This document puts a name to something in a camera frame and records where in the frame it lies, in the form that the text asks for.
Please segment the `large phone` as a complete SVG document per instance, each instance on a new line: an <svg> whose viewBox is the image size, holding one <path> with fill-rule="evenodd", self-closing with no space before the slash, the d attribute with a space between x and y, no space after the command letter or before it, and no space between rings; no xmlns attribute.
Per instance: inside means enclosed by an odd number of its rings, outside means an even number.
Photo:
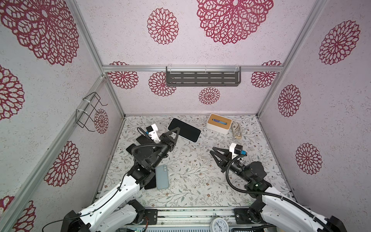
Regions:
<svg viewBox="0 0 371 232"><path fill-rule="evenodd" d="M179 119L173 118L168 125L168 130L173 130L175 128L180 128L179 136L183 137L184 139L196 143L201 135L201 130L185 123Z"/></svg>

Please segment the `light blue phone case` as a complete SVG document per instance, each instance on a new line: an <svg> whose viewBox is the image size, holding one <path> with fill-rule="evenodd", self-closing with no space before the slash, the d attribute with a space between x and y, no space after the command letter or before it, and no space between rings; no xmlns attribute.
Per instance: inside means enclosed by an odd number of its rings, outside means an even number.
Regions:
<svg viewBox="0 0 371 232"><path fill-rule="evenodd" d="M169 175L167 165L160 165L156 168L156 185L158 190L169 187Z"/></svg>

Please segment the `black bare phone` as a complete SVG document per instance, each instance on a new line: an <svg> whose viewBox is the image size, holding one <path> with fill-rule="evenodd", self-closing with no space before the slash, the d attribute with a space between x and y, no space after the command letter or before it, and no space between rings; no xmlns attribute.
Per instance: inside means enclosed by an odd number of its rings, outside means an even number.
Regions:
<svg viewBox="0 0 371 232"><path fill-rule="evenodd" d="M156 189L157 188L157 180L156 176L153 176L150 182L144 187L145 190L149 189Z"/></svg>

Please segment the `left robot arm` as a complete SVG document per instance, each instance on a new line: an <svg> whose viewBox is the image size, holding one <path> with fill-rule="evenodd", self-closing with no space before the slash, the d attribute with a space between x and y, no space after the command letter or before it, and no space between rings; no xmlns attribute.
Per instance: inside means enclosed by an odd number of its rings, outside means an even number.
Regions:
<svg viewBox="0 0 371 232"><path fill-rule="evenodd" d="M134 165L122 180L104 196L80 212L70 211L63 219L62 232L114 232L121 226L139 223L145 208L132 196L143 189L155 175L161 161L176 146L181 129L163 133L158 142L134 146Z"/></svg>

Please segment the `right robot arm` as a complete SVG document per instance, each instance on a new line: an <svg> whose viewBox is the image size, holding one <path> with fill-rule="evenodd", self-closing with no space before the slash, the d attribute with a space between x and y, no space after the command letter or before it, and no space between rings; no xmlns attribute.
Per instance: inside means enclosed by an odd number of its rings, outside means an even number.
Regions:
<svg viewBox="0 0 371 232"><path fill-rule="evenodd" d="M243 164L246 151L242 145L213 147L210 151L216 165L225 174L228 185L255 201L242 214L257 229L274 226L285 232L345 232L344 223L335 216L325 217L286 197L265 180L267 173L260 161Z"/></svg>

